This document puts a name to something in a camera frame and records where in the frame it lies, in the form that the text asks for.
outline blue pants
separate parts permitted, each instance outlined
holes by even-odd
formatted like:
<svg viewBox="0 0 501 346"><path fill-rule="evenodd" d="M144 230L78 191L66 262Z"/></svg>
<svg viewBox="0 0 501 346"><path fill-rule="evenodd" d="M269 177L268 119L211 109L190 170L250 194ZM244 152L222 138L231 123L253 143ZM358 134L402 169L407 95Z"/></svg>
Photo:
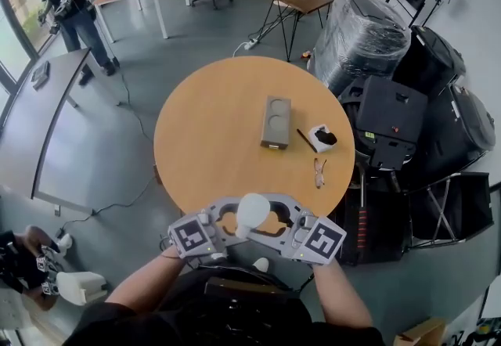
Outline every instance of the blue pants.
<svg viewBox="0 0 501 346"><path fill-rule="evenodd" d="M59 23L68 52L81 49L80 40L78 39L78 36L80 36L85 45L90 48L94 59L101 67L110 61L91 15L86 9ZM88 71L89 68L86 65L84 73Z"/></svg>

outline round wooden table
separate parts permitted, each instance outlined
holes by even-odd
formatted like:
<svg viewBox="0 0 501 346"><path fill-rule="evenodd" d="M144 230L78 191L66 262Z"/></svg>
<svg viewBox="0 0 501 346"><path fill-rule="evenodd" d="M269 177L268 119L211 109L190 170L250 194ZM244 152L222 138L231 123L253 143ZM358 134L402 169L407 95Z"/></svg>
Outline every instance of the round wooden table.
<svg viewBox="0 0 501 346"><path fill-rule="evenodd" d="M260 146L268 96L291 99L285 150ZM326 124L337 144L316 154L308 135ZM185 213L226 196L285 193L317 216L328 215L346 192L355 163L353 134L336 97L308 72L260 56L224 59L188 76L168 97L154 139L165 189ZM327 160L325 185L315 186L313 160Z"/></svg>

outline gray box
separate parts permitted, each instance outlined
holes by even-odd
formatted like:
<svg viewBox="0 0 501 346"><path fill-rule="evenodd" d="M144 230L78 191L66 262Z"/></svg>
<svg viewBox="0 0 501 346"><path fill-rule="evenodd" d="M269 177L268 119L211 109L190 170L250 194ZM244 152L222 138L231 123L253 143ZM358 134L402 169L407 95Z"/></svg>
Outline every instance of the gray box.
<svg viewBox="0 0 501 346"><path fill-rule="evenodd" d="M268 96L261 145L284 150L289 146L290 99Z"/></svg>

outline person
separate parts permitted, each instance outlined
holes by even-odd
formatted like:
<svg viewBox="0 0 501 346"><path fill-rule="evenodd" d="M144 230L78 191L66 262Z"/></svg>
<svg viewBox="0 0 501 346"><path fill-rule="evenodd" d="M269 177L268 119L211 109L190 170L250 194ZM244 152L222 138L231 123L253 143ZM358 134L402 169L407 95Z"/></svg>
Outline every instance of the person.
<svg viewBox="0 0 501 346"><path fill-rule="evenodd" d="M324 323L312 323L298 292L267 273L265 258L248 269L220 258L178 277L184 264L169 247L88 307L65 345L384 345L335 260L313 267Z"/></svg>
<svg viewBox="0 0 501 346"><path fill-rule="evenodd" d="M45 17L51 8L57 9L61 0L42 0L47 2L45 9L41 12L39 20L45 21ZM68 52L81 49L78 36L91 49L96 62L104 69L107 76L115 73L115 66L107 55L103 41L92 20L91 13L88 11L87 0L71 0L71 5L64 16L56 16L56 21L61 27L64 44ZM92 72L88 66L82 70L82 78L79 84L84 86L92 78Z"/></svg>
<svg viewBox="0 0 501 346"><path fill-rule="evenodd" d="M64 256L72 243L69 234L56 243L42 229L32 225L26 227L24 233L1 233L0 279L32 299L41 310L48 311L56 303L57 296L47 296L41 288L47 278L47 273L37 267L37 258L42 255L41 246L50 247Z"/></svg>

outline black shoe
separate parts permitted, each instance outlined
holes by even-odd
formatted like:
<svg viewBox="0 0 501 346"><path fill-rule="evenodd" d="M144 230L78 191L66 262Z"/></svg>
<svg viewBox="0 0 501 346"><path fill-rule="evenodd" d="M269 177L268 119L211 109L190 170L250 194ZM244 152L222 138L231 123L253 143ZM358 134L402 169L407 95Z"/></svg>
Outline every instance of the black shoe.
<svg viewBox="0 0 501 346"><path fill-rule="evenodd" d="M106 62L103 65L103 69L104 69L104 74L106 76L111 76L112 74L114 74L117 71L117 69L113 65L113 62L111 62L110 60L108 60L108 62Z"/></svg>
<svg viewBox="0 0 501 346"><path fill-rule="evenodd" d="M88 70L87 72L82 72L82 76L78 84L81 87L85 87L93 77L94 75L90 70Z"/></svg>

